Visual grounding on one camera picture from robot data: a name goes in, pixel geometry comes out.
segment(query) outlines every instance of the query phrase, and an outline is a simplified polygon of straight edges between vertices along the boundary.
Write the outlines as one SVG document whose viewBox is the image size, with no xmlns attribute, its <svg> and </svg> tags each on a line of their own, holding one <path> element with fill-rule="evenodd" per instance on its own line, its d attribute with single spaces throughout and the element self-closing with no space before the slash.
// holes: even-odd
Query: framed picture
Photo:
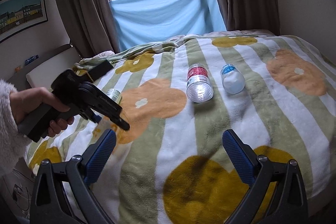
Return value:
<svg viewBox="0 0 336 224">
<path fill-rule="evenodd" d="M 0 43 L 46 21 L 44 0 L 0 0 Z"/>
</svg>

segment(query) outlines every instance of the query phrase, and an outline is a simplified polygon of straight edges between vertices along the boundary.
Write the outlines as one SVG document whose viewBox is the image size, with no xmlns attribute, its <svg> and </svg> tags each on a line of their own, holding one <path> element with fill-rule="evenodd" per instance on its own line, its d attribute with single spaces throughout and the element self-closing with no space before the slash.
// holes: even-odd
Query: sky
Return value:
<svg viewBox="0 0 336 224">
<path fill-rule="evenodd" d="M 0 15 L 5 12 L 15 12 L 20 10 L 22 6 L 39 4 L 40 0 L 8 0 L 0 4 Z"/>
</svg>

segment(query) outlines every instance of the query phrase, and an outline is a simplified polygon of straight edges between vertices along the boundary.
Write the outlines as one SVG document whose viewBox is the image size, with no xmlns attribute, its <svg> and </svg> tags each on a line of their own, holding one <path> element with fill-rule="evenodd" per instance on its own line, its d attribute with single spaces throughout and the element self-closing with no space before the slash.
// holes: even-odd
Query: blue gripper pad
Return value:
<svg viewBox="0 0 336 224">
<path fill-rule="evenodd" d="M 95 149 L 95 151 L 92 152 L 92 156 L 85 164 L 84 182 L 86 185 L 89 186 L 91 183 L 95 183 L 98 180 L 100 173 L 116 146 L 116 142 L 117 137 L 115 132 L 113 130 L 106 130 L 95 144 L 89 145 L 87 150 L 85 150 L 85 152 L 92 152 L 92 149 Z"/>
<path fill-rule="evenodd" d="M 251 147 L 242 143 L 242 141 L 232 129 L 226 130 L 223 133 L 222 141 L 223 147 L 230 157 L 230 160 L 235 167 L 241 181 L 251 187 L 255 182 L 254 171 L 256 166 L 253 165 L 244 150 L 250 149 L 255 157 L 256 154 L 253 152 Z"/>
</svg>

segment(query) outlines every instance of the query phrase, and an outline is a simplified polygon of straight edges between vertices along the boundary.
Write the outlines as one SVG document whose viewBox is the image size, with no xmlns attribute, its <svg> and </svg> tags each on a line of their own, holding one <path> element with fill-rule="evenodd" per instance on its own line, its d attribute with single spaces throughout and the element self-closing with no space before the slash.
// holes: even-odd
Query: wrinkled blanket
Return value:
<svg viewBox="0 0 336 224">
<path fill-rule="evenodd" d="M 115 223 L 223 223 L 248 188 L 222 147 L 229 128 L 257 154 L 296 159 L 308 199 L 335 179 L 336 68 L 302 39 L 218 32 L 175 37 L 107 58 L 115 69 L 95 84 L 104 92 L 122 92 L 131 129 L 119 133 L 92 190 Z M 104 59 L 76 66 L 89 69 Z M 208 69 L 214 89 L 213 98 L 201 104 L 185 94 L 194 63 Z M 226 63 L 236 65 L 246 80 L 236 95 L 222 86 Z M 60 135 L 33 143 L 26 163 L 37 172 L 44 158 L 60 162 L 82 154 L 99 137 L 95 127 L 75 117 Z"/>
</svg>

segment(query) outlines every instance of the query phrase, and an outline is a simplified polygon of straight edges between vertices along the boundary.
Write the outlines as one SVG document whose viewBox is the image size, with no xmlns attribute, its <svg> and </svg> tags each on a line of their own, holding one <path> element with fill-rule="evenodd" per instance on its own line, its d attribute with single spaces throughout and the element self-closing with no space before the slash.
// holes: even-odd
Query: flower pattern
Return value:
<svg viewBox="0 0 336 224">
<path fill-rule="evenodd" d="M 143 69 L 147 69 L 154 62 L 153 55 L 154 54 L 145 52 L 132 60 L 126 60 L 120 68 L 117 68 L 115 70 L 115 73 L 121 74 L 126 71 L 136 72 Z"/>
<path fill-rule="evenodd" d="M 52 163 L 58 163 L 62 161 L 58 148 L 55 146 L 47 148 L 47 145 L 47 140 L 41 143 L 29 163 L 29 169 L 33 170 L 35 175 L 37 174 L 38 168 L 42 160 L 49 159 Z"/>
<path fill-rule="evenodd" d="M 293 157 L 285 151 L 260 146 L 257 155 L 271 161 L 288 162 Z M 275 183 L 271 183 L 256 215 L 259 220 L 266 211 Z M 167 177 L 163 187 L 165 211 L 173 224 L 222 224 L 243 199 L 248 185 L 235 169 L 225 170 L 219 163 L 195 155 L 185 159 Z"/>
<path fill-rule="evenodd" d="M 254 37 L 219 37 L 212 41 L 216 47 L 228 48 L 236 45 L 251 45 L 258 42 Z"/>
<path fill-rule="evenodd" d="M 141 86 L 122 92 L 121 106 L 130 123 L 130 130 L 123 132 L 120 144 L 138 138 L 147 128 L 152 117 L 169 118 L 184 109 L 186 95 L 179 89 L 170 88 L 167 79 L 155 78 Z"/>
<path fill-rule="evenodd" d="M 293 87 L 314 96 L 327 92 L 325 75 L 313 64 L 289 50 L 278 50 L 275 58 L 268 61 L 267 69 L 275 81 L 286 87 Z"/>
</svg>

